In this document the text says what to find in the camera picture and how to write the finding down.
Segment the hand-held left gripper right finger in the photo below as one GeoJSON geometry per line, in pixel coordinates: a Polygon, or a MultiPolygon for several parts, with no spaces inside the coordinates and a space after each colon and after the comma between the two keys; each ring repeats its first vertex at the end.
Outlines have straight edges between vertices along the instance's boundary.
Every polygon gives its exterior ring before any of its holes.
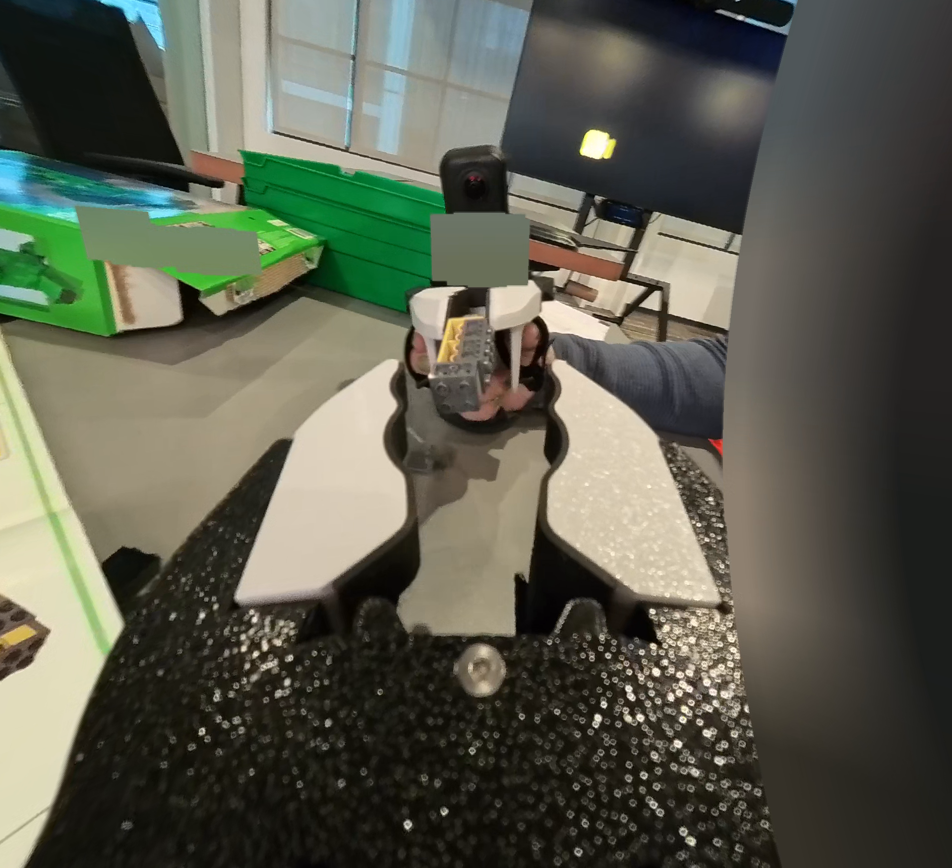
{"type": "Polygon", "coordinates": [[[721,595],[659,437],[566,362],[551,367],[539,498],[539,632],[575,600],[631,636],[651,607],[718,611],[721,595]]]}

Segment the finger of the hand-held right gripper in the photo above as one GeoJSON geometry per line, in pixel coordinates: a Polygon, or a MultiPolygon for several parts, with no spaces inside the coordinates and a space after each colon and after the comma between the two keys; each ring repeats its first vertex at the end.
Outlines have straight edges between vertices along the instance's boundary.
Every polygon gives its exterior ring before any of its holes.
{"type": "Polygon", "coordinates": [[[520,384],[523,333],[541,314],[541,290],[535,282],[491,287],[486,293],[485,314],[494,335],[505,340],[509,387],[515,391],[520,384]]]}
{"type": "Polygon", "coordinates": [[[429,287],[413,292],[408,303],[413,330],[423,337],[442,337],[449,303],[457,293],[457,286],[429,287]]]}

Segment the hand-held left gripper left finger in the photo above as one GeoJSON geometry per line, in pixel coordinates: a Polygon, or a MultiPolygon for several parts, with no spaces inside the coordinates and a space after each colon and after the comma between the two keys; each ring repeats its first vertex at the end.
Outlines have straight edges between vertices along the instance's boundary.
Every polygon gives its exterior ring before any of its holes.
{"type": "Polygon", "coordinates": [[[297,429],[239,578],[244,608],[303,603],[319,633],[351,630],[363,602],[397,605],[420,568],[406,469],[404,367],[385,360],[297,429]]]}

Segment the small grey bracket brick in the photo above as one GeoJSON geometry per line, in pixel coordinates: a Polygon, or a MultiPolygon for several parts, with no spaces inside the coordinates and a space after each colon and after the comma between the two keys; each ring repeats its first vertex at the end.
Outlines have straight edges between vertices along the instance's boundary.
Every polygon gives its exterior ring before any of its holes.
{"type": "Polygon", "coordinates": [[[453,449],[444,443],[413,439],[404,458],[413,475],[431,475],[447,470],[453,463],[453,449]]]}

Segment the grey desk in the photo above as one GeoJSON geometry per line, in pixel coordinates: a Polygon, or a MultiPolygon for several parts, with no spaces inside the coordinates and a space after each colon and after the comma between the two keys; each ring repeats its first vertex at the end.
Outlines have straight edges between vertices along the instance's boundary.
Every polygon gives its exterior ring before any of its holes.
{"type": "Polygon", "coordinates": [[[406,378],[420,568],[345,634],[234,593],[300,425],[385,360],[406,321],[297,292],[112,338],[24,321],[2,340],[101,564],[161,573],[89,698],[29,866],[730,866],[748,804],[742,688],[711,671],[718,611],[593,601],[539,632],[545,413],[442,422],[406,378]],[[730,778],[742,781],[741,791],[730,778]]]}

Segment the person's right hand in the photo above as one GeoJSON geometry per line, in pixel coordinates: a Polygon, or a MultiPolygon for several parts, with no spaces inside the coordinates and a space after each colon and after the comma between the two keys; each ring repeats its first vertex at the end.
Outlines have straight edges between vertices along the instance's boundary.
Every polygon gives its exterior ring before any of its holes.
{"type": "MultiPolygon", "coordinates": [[[[472,424],[494,428],[506,424],[510,415],[524,410],[530,400],[539,393],[544,386],[546,375],[546,356],[550,346],[550,335],[545,322],[540,316],[525,327],[522,341],[522,360],[520,384],[515,391],[509,387],[508,355],[505,350],[505,340],[497,338],[498,364],[496,371],[482,394],[481,408],[472,413],[461,415],[438,415],[445,421],[463,426],[472,424]]],[[[437,354],[441,340],[428,339],[409,328],[405,347],[404,364],[416,387],[428,391],[434,404],[430,389],[429,377],[436,365],[437,354]]]]}

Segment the table with wooden edge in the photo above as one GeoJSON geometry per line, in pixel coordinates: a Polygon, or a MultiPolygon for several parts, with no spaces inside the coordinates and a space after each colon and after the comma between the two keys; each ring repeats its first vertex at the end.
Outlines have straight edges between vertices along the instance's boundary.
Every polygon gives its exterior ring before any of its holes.
{"type": "Polygon", "coordinates": [[[639,275],[668,279],[689,261],[737,259],[730,251],[647,233],[637,248],[609,243],[530,219],[530,271],[566,271],[607,281],[639,275]]]}

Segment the green plastic crate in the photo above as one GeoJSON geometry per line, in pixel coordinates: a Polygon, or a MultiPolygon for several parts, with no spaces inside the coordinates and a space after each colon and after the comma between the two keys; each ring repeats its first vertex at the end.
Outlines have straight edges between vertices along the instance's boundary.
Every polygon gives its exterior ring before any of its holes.
{"type": "Polygon", "coordinates": [[[325,162],[242,150],[244,200],[325,244],[309,282],[398,312],[431,286],[435,190],[325,162]]]}

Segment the large black display screen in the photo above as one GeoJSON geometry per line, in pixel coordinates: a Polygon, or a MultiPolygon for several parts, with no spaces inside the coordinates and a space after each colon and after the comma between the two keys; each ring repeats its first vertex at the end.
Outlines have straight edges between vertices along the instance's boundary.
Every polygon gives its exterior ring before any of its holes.
{"type": "Polygon", "coordinates": [[[532,0],[507,168],[740,234],[785,43],[684,0],[532,0]]]}

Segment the black long brick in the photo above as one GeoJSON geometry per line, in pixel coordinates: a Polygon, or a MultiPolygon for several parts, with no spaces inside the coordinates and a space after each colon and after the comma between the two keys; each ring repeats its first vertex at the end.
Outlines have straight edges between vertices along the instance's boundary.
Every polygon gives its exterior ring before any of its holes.
{"type": "Polygon", "coordinates": [[[124,617],[136,609],[137,601],[161,573],[162,566],[160,556],[128,546],[101,562],[103,576],[124,617]]]}

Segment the open instruction booklet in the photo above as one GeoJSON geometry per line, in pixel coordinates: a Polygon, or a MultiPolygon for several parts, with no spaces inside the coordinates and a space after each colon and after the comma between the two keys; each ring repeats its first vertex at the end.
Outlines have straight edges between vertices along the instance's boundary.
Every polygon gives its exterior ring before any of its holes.
{"type": "Polygon", "coordinates": [[[1,864],[25,866],[123,619],[1,341],[1,864]]]}

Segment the green cardboard toy box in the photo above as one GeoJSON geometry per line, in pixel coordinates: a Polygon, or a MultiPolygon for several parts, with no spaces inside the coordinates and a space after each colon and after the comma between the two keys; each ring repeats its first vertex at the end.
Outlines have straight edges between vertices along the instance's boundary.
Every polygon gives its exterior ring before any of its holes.
{"type": "Polygon", "coordinates": [[[2,314],[91,335],[228,314],[315,271],[326,242],[267,211],[28,153],[1,156],[2,314]]]}

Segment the black mesh office chair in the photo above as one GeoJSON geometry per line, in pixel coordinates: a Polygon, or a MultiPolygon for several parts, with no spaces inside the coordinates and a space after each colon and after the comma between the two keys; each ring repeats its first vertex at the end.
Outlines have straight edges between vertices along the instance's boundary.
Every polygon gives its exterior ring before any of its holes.
{"type": "Polygon", "coordinates": [[[2,65],[42,156],[187,192],[189,169],[120,9],[94,0],[1,0],[2,65]]]}

